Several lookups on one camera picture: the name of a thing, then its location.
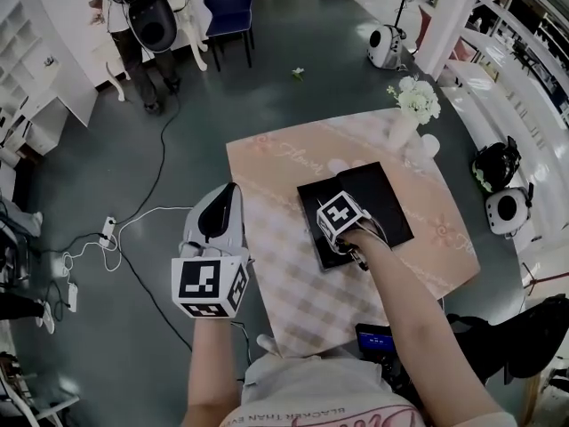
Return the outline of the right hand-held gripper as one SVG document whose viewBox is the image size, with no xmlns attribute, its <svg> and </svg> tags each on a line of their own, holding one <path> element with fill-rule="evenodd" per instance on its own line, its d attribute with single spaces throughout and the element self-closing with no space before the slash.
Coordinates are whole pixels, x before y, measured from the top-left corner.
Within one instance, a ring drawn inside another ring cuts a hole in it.
<svg viewBox="0 0 569 427">
<path fill-rule="evenodd" d="M 343 237 L 352 230 L 362 230 L 389 247 L 387 234 L 379 222 L 344 190 L 320 205 L 317 225 L 329 247 L 337 254 L 357 256 L 357 246 Z"/>
</svg>

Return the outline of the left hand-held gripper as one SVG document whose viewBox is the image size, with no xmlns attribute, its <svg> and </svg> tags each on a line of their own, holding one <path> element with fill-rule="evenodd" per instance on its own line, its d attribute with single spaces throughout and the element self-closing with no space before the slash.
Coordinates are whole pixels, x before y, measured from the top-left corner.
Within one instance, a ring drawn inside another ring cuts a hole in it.
<svg viewBox="0 0 569 427">
<path fill-rule="evenodd" d="M 251 261 L 244 231 L 243 195 L 229 182 L 188 213 L 180 256 L 172 259 L 172 301 L 191 318 L 235 318 Z"/>
</svg>

